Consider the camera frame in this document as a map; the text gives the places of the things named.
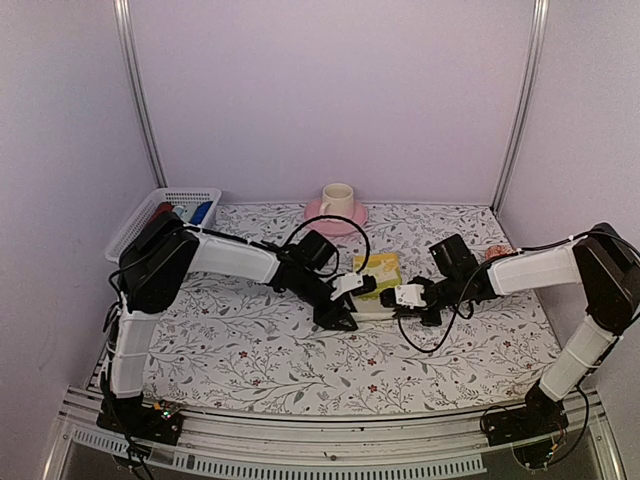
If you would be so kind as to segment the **yellow patterned towel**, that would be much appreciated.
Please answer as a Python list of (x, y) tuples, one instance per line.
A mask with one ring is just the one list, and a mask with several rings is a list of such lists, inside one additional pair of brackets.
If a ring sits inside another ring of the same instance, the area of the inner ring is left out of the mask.
[(395, 288), (403, 283), (398, 254), (395, 252), (372, 254), (362, 273), (375, 279), (376, 289), (371, 293), (353, 298), (357, 319), (373, 321), (391, 318), (393, 309), (381, 304), (380, 294), (387, 288)]

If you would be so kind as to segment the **white plastic basket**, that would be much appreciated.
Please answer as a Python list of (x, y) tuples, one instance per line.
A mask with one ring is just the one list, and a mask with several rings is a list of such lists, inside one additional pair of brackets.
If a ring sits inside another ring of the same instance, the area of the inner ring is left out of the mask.
[(203, 202), (212, 201), (212, 206), (200, 225), (212, 228), (215, 223), (216, 206), (222, 197), (217, 188), (159, 188), (148, 194), (134, 212), (120, 227), (105, 249), (107, 261), (117, 263), (122, 251), (138, 236), (154, 216), (156, 207), (162, 202), (173, 205), (193, 205), (196, 208)]

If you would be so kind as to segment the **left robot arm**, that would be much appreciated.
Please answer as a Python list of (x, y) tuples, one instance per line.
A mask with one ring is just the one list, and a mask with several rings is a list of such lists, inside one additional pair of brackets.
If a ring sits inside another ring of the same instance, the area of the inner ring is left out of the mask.
[(142, 393), (143, 372), (155, 325), (193, 272), (221, 274), (290, 291), (313, 309), (325, 330), (354, 331), (351, 297), (365, 284), (362, 272), (325, 274), (337, 248), (316, 231), (297, 244), (253, 242), (182, 222), (164, 212), (123, 250), (108, 281), (117, 299), (108, 310), (106, 390), (116, 399), (111, 419), (128, 434), (148, 426), (148, 412), (132, 398)]

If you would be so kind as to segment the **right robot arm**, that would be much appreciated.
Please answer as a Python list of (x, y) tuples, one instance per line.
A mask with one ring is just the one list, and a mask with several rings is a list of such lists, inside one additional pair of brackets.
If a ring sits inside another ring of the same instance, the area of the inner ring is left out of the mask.
[(639, 250), (608, 223), (484, 261), (459, 235), (432, 246), (430, 253), (442, 280), (416, 277), (381, 294), (382, 305), (396, 317), (416, 316), (438, 326), (445, 309), (459, 317), (464, 304), (529, 291), (545, 313), (556, 316), (552, 325), (564, 334), (562, 351), (530, 390), (530, 398), (539, 398), (517, 415), (517, 427), (527, 436), (554, 422), (553, 403), (595, 372), (639, 319)]

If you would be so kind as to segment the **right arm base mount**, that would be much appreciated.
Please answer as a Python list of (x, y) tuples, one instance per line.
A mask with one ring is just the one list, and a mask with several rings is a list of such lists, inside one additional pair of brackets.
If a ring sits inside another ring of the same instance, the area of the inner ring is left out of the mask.
[(541, 435), (561, 433), (569, 426), (564, 405), (546, 396), (529, 398), (522, 407), (498, 407), (486, 411), (479, 427), (490, 446), (529, 440)]

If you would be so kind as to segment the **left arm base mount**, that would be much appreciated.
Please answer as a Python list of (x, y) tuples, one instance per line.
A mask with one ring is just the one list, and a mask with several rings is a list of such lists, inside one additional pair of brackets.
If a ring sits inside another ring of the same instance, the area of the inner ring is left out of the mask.
[(124, 399), (107, 395), (102, 400), (96, 425), (133, 439), (176, 446), (183, 422), (179, 410), (164, 403), (147, 406), (141, 395)]

